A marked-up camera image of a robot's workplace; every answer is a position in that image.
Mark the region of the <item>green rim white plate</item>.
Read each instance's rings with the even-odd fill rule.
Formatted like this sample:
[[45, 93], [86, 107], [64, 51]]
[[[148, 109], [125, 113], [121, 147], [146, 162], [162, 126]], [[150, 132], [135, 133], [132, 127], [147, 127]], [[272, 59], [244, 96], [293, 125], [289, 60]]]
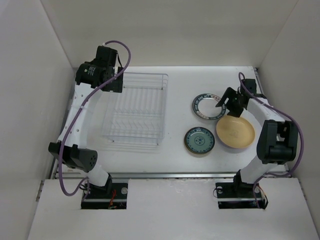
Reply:
[[191, 104], [193, 112], [203, 120], [215, 121], [226, 113], [226, 106], [222, 104], [216, 107], [221, 98], [212, 93], [202, 93], [194, 98]]

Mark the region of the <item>blue floral green plate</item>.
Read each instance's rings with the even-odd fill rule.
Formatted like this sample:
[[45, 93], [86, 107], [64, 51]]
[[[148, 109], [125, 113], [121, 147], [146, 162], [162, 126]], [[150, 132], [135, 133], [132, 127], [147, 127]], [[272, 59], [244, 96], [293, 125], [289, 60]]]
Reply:
[[205, 127], [193, 127], [184, 136], [185, 147], [193, 154], [205, 155], [215, 146], [213, 133]]

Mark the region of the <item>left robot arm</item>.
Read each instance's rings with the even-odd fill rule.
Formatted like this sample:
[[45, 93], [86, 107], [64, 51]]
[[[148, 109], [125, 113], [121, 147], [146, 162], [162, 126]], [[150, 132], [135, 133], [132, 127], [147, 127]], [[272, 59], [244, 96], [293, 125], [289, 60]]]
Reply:
[[120, 62], [118, 51], [106, 44], [97, 48], [95, 58], [81, 64], [75, 75], [74, 93], [67, 119], [56, 142], [50, 142], [48, 151], [58, 161], [58, 178], [62, 192], [73, 196], [76, 191], [67, 192], [62, 176], [62, 167], [77, 169], [85, 173], [76, 189], [85, 185], [94, 188], [100, 198], [111, 195], [111, 177], [98, 163], [96, 150], [87, 147], [91, 119], [103, 92], [121, 93], [126, 65]]

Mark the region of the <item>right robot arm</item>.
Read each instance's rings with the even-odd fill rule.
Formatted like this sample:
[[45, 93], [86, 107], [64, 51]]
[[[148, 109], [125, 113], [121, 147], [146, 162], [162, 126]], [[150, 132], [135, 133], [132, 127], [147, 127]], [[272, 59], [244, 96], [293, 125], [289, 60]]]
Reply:
[[295, 159], [300, 128], [287, 114], [270, 106], [264, 95], [257, 93], [254, 79], [241, 76], [239, 81], [239, 89], [228, 87], [217, 103], [218, 107], [228, 110], [217, 123], [217, 127], [222, 128], [217, 134], [242, 143], [244, 136], [238, 122], [243, 111], [251, 113], [261, 126], [255, 157], [236, 173], [231, 185], [232, 193], [243, 197], [254, 189], [264, 174]]

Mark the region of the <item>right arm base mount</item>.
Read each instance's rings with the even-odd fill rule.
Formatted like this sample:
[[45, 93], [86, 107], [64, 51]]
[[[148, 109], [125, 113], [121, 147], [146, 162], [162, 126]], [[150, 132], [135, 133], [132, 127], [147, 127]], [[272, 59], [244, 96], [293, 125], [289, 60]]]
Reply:
[[262, 209], [269, 204], [268, 197], [257, 185], [240, 186], [231, 181], [216, 181], [213, 195], [218, 200], [219, 209]]

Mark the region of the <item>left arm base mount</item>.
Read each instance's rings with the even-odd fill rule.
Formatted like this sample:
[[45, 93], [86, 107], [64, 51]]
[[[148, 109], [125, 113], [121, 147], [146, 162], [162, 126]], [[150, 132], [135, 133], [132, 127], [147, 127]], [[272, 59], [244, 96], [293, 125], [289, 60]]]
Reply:
[[127, 208], [128, 182], [111, 183], [107, 188], [93, 184], [82, 185], [82, 210], [125, 210]]

